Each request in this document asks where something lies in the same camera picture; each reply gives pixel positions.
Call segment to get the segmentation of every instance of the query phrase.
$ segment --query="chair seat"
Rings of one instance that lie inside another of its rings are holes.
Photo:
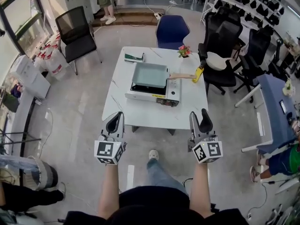
[[[96,49],[97,46],[93,37],[88,34],[66,46],[66,61],[70,63]]]
[[[220,87],[234,87],[236,79],[229,61],[226,61],[227,67],[224,70],[216,71],[206,65],[203,72],[204,81]]]
[[[184,45],[182,42],[177,42],[177,43],[158,42],[157,43],[158,48],[173,49],[173,50],[178,50],[178,48],[181,47],[182,45]]]

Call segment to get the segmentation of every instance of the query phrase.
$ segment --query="white marker cube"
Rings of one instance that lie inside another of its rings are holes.
[[[102,164],[117,165],[124,151],[123,142],[95,141],[94,156]]]
[[[198,163],[211,163],[223,156],[222,142],[199,142],[193,147]]]

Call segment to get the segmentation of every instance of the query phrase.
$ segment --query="wooden step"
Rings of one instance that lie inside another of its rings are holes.
[[[155,13],[161,13],[161,15],[165,14],[164,9],[159,9],[159,8],[153,8],[152,9]],[[120,16],[153,16],[153,12],[150,11],[148,8],[118,8],[114,10],[115,17],[120,17]],[[104,11],[99,11],[96,15],[95,18],[101,18],[104,16]]]
[[[106,25],[106,21],[100,21],[99,19],[95,19],[92,23],[93,27],[102,27],[102,26],[111,26],[111,25],[152,25],[156,26],[158,20],[152,14],[152,16],[144,15],[144,16],[122,16],[116,17],[116,21],[113,23]]]

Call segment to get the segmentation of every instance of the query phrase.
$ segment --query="blue jeans leg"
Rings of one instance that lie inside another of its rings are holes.
[[[147,164],[147,171],[149,186],[176,188],[188,195],[185,187],[167,174],[156,159],[152,158],[149,160]]]

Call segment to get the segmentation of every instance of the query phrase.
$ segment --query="wooden pan handle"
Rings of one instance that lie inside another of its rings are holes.
[[[194,74],[185,74],[185,73],[171,73],[169,79],[176,78],[187,78],[187,79],[196,79],[197,76]]]

